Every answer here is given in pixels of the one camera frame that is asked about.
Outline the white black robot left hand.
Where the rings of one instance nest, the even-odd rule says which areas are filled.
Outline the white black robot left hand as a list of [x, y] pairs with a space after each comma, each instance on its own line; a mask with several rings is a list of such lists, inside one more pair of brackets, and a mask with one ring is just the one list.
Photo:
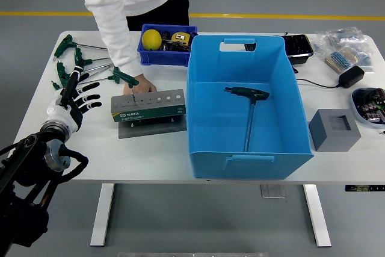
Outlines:
[[60, 85], [53, 83], [56, 92], [47, 107], [48, 118], [43, 123], [42, 131], [62, 131], [66, 138], [78, 131], [82, 125], [83, 115], [92, 108], [102, 105], [99, 102], [100, 95], [84, 93], [97, 86], [98, 82], [79, 88], [82, 80], [82, 72], [87, 61], [81, 56], [75, 55], [75, 66], [70, 74], [66, 73], [64, 64], [57, 63]]

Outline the person's right hand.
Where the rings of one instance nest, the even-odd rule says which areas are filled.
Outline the person's right hand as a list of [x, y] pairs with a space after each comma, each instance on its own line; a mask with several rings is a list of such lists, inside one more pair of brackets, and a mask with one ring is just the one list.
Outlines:
[[123, 94], [141, 94], [157, 91], [155, 85], [152, 84], [143, 74], [136, 76], [135, 79], [139, 82], [139, 84], [133, 86], [133, 88], [129, 88], [128, 84], [126, 84], [123, 89]]

